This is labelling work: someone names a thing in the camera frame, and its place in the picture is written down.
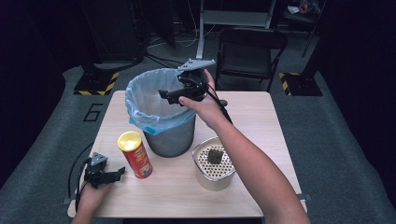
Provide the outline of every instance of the wooden tabletop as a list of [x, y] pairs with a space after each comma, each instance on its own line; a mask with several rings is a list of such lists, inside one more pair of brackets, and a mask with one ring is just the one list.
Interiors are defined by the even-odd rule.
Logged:
[[[228, 102], [233, 124], [260, 147], [285, 174], [297, 194], [300, 185], [279, 125], [270, 94], [264, 91], [218, 91]], [[107, 194], [96, 217], [262, 217], [262, 211], [236, 174], [230, 186], [221, 191], [202, 188], [196, 180], [192, 150], [215, 133], [197, 116], [195, 136], [189, 151], [175, 158], [154, 154], [140, 129], [130, 124], [125, 106], [125, 91], [116, 91], [109, 103], [92, 147], [108, 157], [105, 171], [125, 166], [121, 181]], [[153, 173], [138, 179], [117, 147], [118, 137], [137, 131], [143, 137]], [[75, 215], [72, 202], [68, 215]]]

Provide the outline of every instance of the human hand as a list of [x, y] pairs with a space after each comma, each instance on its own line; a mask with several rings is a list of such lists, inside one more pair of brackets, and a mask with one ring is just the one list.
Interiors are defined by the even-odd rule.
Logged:
[[[209, 87], [209, 91], [213, 94], [216, 95], [214, 89], [215, 89], [215, 81], [213, 80], [212, 75], [205, 69], [204, 74], [207, 79]], [[192, 99], [189, 99], [184, 96], [180, 96], [178, 101], [186, 106], [189, 109], [193, 109], [197, 112], [198, 116], [206, 123], [206, 125], [214, 129], [216, 124], [220, 121], [225, 120], [226, 118], [223, 116], [219, 105], [216, 103], [216, 101], [209, 95], [205, 97], [205, 99], [201, 102], [193, 101]]]
[[90, 183], [84, 182], [81, 198], [78, 204], [78, 211], [92, 214], [102, 203], [105, 195], [113, 188], [114, 183], [100, 185], [98, 189], [94, 188]]

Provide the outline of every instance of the perforated metal basket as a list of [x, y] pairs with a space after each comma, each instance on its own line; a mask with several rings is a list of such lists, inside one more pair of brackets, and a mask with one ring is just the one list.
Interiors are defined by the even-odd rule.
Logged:
[[[220, 164], [207, 160], [211, 149], [224, 152]], [[195, 162], [195, 176], [203, 188], [218, 191], [230, 185], [235, 169], [218, 137], [199, 144], [192, 151], [192, 158]]]

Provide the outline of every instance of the blue plastic bag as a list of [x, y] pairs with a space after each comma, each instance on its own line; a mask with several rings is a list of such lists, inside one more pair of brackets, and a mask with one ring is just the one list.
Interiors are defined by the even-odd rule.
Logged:
[[129, 122], [146, 133], [157, 134], [183, 125], [194, 118], [195, 111], [178, 104], [169, 105], [158, 90], [176, 91], [183, 88], [176, 69], [147, 71], [132, 79], [125, 91]]

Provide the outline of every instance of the pringles can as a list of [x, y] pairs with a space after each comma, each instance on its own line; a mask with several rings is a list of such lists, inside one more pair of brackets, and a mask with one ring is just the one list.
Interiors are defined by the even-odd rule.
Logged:
[[146, 178], [151, 175], [152, 166], [139, 133], [123, 133], [117, 140], [117, 145], [134, 170], [134, 175], [137, 178]]

